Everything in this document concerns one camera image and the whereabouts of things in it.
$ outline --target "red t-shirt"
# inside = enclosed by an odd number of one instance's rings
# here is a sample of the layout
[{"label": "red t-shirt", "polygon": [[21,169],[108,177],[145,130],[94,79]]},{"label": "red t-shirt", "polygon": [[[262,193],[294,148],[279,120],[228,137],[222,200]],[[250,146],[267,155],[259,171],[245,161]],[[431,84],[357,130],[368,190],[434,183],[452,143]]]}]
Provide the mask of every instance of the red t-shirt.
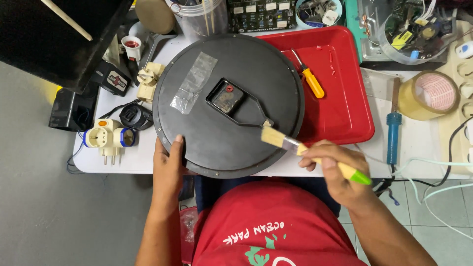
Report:
[{"label": "red t-shirt", "polygon": [[235,187],[196,226],[192,266],[366,266],[330,209],[283,182]]}]

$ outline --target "hand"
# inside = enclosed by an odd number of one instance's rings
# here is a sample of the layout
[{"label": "hand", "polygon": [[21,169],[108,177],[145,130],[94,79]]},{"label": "hand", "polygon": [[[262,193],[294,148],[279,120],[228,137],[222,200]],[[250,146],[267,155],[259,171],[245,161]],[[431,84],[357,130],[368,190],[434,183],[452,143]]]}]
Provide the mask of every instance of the hand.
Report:
[{"label": "hand", "polygon": [[173,208],[182,188],[182,148],[184,139],[177,135],[169,156],[166,149],[156,138],[153,159],[153,204]]},{"label": "hand", "polygon": [[322,159],[322,171],[328,192],[336,202],[349,210],[359,211],[371,206],[376,201],[377,197],[371,186],[346,180],[337,166],[338,161],[343,162],[369,177],[369,167],[363,153],[323,140],[312,145],[304,153],[299,166],[307,167],[308,171],[313,171],[315,163],[311,160],[312,158]]}]

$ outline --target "packing tape roll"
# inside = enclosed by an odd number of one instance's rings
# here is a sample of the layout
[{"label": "packing tape roll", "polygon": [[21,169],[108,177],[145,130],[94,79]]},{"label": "packing tape roll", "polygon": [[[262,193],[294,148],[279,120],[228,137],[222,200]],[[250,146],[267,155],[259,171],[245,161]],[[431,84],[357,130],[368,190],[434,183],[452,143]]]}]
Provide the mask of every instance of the packing tape roll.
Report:
[{"label": "packing tape roll", "polygon": [[459,101],[458,87],[449,76],[427,70],[401,85],[398,108],[409,118],[425,121],[452,113]]}]

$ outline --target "brush bristles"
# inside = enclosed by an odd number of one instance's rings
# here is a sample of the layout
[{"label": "brush bristles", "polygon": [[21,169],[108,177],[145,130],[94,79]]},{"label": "brush bristles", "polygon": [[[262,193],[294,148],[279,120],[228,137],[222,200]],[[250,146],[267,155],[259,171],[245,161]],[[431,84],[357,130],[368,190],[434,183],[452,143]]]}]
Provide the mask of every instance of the brush bristles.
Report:
[{"label": "brush bristles", "polygon": [[284,133],[281,133],[272,127],[264,126],[263,130],[261,130],[261,141],[279,148],[282,148],[285,136]]}]

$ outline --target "circuit board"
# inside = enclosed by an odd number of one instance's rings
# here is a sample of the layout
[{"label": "circuit board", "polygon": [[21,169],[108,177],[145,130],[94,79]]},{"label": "circuit board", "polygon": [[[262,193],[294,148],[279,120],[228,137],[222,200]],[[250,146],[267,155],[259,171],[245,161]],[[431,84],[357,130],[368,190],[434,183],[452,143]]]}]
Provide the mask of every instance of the circuit board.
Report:
[{"label": "circuit board", "polygon": [[292,28],[295,0],[227,0],[234,33]]}]

